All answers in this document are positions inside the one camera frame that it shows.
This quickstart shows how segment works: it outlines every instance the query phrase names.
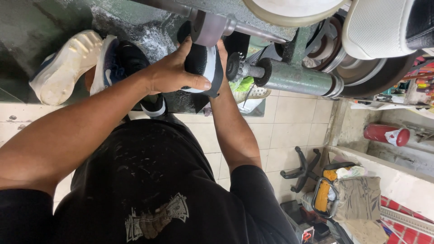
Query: person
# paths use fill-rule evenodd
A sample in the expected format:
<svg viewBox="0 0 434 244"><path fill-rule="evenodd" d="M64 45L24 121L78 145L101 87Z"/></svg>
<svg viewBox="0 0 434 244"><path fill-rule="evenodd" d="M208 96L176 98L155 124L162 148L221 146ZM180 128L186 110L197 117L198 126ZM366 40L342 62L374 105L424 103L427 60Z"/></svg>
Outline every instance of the person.
<svg viewBox="0 0 434 244"><path fill-rule="evenodd" d="M299 243L226 78L210 102L229 192L182 124L119 125L147 95L210 88L184 71L191 45L188 37L172 54L32 122L0 148L1 243ZM226 70L221 40L218 49ZM53 214L56 186L74 170L71 192Z"/></svg>

